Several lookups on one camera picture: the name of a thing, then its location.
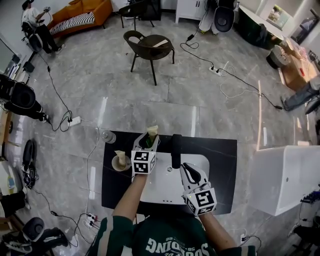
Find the paper on chair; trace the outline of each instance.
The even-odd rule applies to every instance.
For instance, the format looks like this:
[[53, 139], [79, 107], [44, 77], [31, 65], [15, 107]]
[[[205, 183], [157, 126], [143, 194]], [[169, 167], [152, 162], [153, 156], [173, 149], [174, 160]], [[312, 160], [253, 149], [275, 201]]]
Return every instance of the paper on chair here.
[[168, 40], [167, 40], [167, 39], [165, 39], [165, 40], [163, 40], [163, 41], [161, 41], [161, 42], [157, 43], [157, 44], [156, 44], [156, 45], [154, 45], [153, 47], [159, 47], [159, 46], [162, 46], [162, 45], [164, 45], [164, 44], [166, 44], [166, 43], [168, 43]]

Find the orange pillow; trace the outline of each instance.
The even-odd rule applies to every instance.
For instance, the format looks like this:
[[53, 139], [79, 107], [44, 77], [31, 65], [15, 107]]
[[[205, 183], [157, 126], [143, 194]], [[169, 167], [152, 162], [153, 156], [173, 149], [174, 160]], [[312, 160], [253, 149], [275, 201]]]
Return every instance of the orange pillow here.
[[83, 13], [82, 2], [79, 1], [73, 5], [66, 6], [66, 11], [68, 13], [69, 18], [78, 16]]
[[94, 11], [104, 0], [82, 0], [83, 12], [88, 13]]
[[69, 5], [75, 5], [76, 3], [80, 2], [81, 0], [73, 0], [69, 3]]
[[68, 15], [66, 7], [64, 7], [60, 11], [56, 12], [55, 14], [53, 14], [52, 18], [56, 24], [68, 20], [69, 15]]

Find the sofa cushion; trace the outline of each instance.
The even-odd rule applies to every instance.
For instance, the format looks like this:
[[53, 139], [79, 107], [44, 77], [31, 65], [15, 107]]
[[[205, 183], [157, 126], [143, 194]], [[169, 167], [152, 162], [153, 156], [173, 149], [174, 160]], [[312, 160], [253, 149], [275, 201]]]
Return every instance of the sofa cushion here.
[[56, 24], [59, 24], [60, 22], [66, 21], [69, 19], [69, 15], [67, 12], [67, 8], [64, 7], [60, 11], [56, 12], [52, 15], [52, 18]]
[[73, 0], [73, 1], [71, 1], [70, 3], [69, 3], [69, 5], [75, 5], [76, 3], [78, 3], [78, 2], [80, 2], [80, 1], [82, 1], [82, 0]]
[[50, 29], [50, 33], [51, 35], [54, 35], [58, 32], [61, 32], [70, 28], [74, 28], [82, 25], [94, 24], [94, 23], [95, 23], [95, 16], [93, 12], [83, 13], [55, 25], [53, 28]]
[[82, 0], [83, 12], [94, 11], [104, 0]]
[[82, 8], [82, 2], [79, 1], [73, 5], [66, 6], [66, 11], [68, 13], [69, 18], [78, 16], [80, 14], [83, 14], [83, 8]]

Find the forearm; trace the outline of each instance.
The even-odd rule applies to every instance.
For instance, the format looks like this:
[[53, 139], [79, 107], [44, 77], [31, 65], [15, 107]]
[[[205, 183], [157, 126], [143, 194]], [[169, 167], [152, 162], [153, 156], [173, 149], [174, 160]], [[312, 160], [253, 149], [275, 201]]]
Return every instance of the forearm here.
[[136, 175], [134, 181], [116, 205], [112, 214], [113, 216], [123, 216], [134, 221], [147, 178], [148, 175], [146, 174]]
[[45, 11], [44, 12], [42, 12], [42, 13], [40, 13], [37, 17], [35, 17], [35, 19], [38, 21], [38, 20], [40, 20], [41, 18], [42, 18], [42, 16], [43, 15], [45, 15]]
[[210, 212], [200, 215], [199, 218], [205, 228], [206, 236], [212, 242], [217, 253], [228, 248], [237, 247], [233, 238]]

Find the black hair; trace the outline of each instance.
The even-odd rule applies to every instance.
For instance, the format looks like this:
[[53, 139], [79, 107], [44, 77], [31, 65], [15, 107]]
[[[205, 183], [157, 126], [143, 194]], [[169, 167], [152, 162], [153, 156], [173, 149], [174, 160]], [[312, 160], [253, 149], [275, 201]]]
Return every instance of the black hair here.
[[22, 9], [25, 11], [30, 3], [31, 3], [31, 2], [30, 2], [29, 0], [26, 0], [26, 1], [22, 4]]

